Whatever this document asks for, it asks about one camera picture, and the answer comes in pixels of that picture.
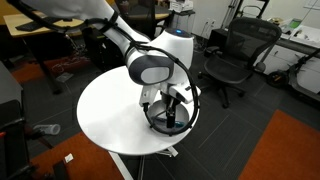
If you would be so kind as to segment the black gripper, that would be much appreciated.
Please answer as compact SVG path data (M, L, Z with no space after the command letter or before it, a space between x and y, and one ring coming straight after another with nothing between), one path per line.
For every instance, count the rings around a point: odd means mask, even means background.
M167 87L161 89L161 101L164 103L163 117L167 119L167 127L175 126L176 106L187 102L185 90L181 87Z

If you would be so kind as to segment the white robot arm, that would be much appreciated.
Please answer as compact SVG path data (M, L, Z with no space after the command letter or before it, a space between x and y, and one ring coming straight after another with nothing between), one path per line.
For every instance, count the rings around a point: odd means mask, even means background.
M198 102L189 71L193 49L189 33L167 28L151 40L132 29L105 0L6 1L56 32L95 27L118 46L129 77L143 87L140 105L151 128L173 135L192 127L195 114L176 118L178 104Z

